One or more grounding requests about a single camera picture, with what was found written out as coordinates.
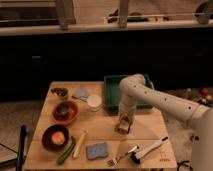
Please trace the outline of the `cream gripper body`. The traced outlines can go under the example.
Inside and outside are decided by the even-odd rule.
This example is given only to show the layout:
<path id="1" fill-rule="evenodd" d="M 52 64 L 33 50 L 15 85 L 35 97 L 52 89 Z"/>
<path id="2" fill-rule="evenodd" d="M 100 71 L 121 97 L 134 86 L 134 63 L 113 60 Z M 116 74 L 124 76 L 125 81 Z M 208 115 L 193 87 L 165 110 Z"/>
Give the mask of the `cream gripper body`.
<path id="1" fill-rule="evenodd" d="M 120 124 L 129 124 L 130 126 L 133 123 L 133 117 L 123 112 L 119 114 L 119 123 Z"/>

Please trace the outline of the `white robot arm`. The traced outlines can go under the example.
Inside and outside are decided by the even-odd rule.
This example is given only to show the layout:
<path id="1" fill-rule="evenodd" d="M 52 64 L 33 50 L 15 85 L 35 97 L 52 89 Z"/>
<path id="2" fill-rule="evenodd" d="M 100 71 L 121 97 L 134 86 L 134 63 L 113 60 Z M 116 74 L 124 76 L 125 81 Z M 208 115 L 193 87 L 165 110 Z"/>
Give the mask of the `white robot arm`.
<path id="1" fill-rule="evenodd" d="M 119 121 L 117 130 L 127 134 L 123 126 L 131 127 L 134 121 L 136 103 L 142 100 L 195 131 L 191 153 L 193 171 L 213 171 L 213 107 L 179 98 L 148 88 L 142 74 L 123 78 L 119 83 L 121 98 L 119 102 Z"/>

